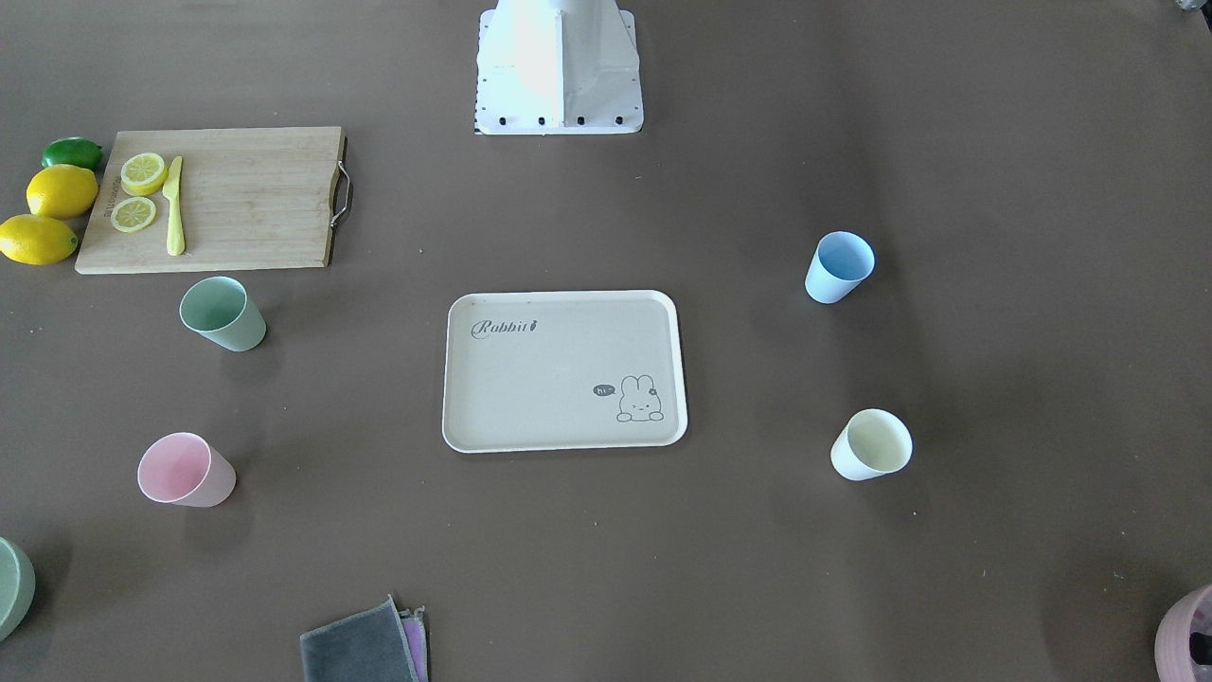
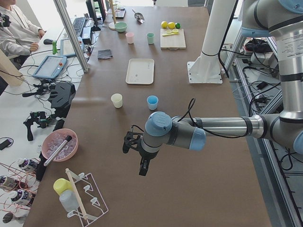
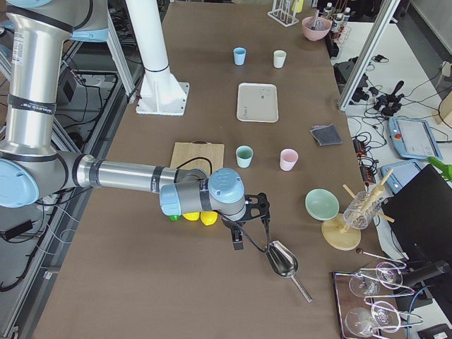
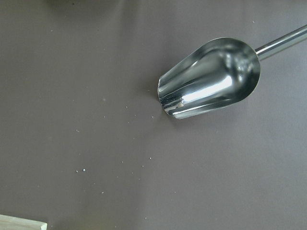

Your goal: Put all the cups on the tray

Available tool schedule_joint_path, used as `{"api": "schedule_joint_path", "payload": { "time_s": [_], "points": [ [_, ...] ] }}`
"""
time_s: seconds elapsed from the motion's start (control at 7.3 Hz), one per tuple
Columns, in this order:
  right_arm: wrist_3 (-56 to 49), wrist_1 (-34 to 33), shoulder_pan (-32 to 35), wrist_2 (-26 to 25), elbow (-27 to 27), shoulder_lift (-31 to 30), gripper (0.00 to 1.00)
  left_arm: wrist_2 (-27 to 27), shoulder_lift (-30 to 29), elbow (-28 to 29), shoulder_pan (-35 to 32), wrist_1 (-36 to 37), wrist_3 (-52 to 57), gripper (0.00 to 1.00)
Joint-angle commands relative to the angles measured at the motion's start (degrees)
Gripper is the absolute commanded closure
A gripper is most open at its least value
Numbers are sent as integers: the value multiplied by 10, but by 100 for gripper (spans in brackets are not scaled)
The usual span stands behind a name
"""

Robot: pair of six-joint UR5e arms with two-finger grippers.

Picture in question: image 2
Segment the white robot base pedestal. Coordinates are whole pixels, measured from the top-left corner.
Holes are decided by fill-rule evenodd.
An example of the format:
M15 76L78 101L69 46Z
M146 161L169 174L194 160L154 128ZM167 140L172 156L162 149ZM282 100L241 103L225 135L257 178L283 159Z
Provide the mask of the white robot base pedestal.
M195 61L187 63L189 83L221 84L223 82L219 56L237 4L236 0L213 2L201 54Z

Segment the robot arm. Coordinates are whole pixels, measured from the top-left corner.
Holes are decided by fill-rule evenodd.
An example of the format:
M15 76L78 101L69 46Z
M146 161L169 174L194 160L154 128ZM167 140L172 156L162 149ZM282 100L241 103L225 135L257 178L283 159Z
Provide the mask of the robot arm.
M207 134L272 140L303 151L303 3L300 0L247 0L241 32L246 37L272 36L276 41L283 110L279 114L229 118L171 118L152 113L140 138L140 175L163 144L200 151Z

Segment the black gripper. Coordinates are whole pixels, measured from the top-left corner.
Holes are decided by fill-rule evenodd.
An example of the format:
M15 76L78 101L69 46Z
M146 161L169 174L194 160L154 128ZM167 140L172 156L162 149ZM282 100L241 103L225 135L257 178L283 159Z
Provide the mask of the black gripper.
M141 176L146 176L147 174L147 168L149 167L149 163L152 159L154 159L158 151L156 152L148 152L144 149L140 149L139 154L141 155L141 161L140 161L140 170L139 170L139 175Z

